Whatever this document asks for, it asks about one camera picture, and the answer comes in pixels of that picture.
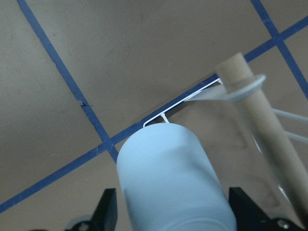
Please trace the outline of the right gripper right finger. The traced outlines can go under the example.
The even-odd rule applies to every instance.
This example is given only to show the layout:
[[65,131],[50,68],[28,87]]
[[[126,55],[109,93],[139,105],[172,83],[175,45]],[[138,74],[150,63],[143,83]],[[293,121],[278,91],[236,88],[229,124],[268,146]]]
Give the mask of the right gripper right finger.
[[229,204],[239,231],[294,231],[295,224],[284,218],[270,218],[240,187],[229,188]]

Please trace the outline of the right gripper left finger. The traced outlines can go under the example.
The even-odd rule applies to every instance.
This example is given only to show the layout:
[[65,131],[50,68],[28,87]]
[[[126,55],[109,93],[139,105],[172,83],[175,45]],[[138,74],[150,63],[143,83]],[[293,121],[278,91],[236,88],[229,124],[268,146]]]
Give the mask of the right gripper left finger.
[[114,231],[117,223],[116,189],[105,189],[92,215],[95,231]]

